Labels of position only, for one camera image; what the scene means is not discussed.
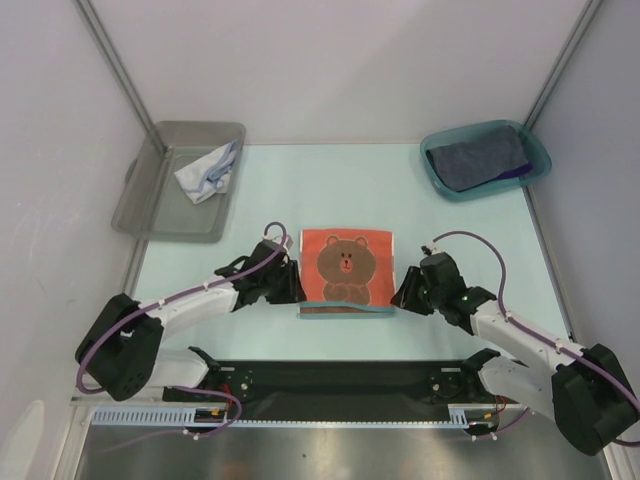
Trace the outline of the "orange towel with teal trim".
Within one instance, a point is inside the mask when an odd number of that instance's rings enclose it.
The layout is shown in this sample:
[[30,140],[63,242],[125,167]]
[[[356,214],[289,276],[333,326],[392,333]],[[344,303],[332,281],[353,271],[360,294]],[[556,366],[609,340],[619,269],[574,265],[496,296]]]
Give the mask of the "orange towel with teal trim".
[[305,319],[389,318],[396,292],[390,231],[313,228],[300,233]]

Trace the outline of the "dark blue-grey towel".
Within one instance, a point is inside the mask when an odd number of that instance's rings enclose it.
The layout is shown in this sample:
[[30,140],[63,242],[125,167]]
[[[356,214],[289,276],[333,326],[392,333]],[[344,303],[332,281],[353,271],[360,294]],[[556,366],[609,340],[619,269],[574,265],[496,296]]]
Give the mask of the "dark blue-grey towel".
[[476,140],[429,149],[427,158],[442,183],[455,192],[492,182],[505,171],[531,163],[511,126],[501,126]]

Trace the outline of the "purple microfiber towel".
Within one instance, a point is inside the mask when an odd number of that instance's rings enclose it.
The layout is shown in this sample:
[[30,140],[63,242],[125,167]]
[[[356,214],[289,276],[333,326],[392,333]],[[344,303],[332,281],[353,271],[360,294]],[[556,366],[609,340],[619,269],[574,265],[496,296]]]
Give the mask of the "purple microfiber towel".
[[495,181],[499,181],[499,180],[507,180],[507,179],[512,179],[512,178],[518,178],[518,177],[521,177],[523,175],[528,174],[532,169],[533,169],[533,165],[531,163],[526,163],[526,164],[521,165],[521,166],[519,166],[519,167],[517,167],[515,169],[503,172],[499,176],[495,177],[494,180]]

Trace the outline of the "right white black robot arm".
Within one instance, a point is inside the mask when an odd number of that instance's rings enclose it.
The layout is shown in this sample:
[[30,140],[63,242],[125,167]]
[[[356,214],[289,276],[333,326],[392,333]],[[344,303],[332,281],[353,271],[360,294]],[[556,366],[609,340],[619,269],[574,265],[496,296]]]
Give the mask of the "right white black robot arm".
[[452,326],[494,344],[467,361],[463,395],[498,395],[552,420],[578,451],[593,456],[639,420],[639,401],[613,351],[551,334],[501,310],[496,295],[466,285],[454,259],[438,252],[408,268],[392,305],[439,313]]

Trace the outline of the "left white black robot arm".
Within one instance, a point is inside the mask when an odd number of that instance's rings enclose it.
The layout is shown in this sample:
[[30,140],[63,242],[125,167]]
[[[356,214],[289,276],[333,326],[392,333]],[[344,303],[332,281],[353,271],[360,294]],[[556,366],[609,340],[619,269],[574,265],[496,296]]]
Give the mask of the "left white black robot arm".
[[211,399],[225,382],[220,364],[200,347],[175,351],[162,344],[260,299],[271,305],[306,299],[297,261],[270,239],[216,269],[204,283],[168,297],[143,303],[115,295],[75,352],[76,386],[86,395],[107,393],[115,401],[129,400],[146,387],[163,388],[169,402]]

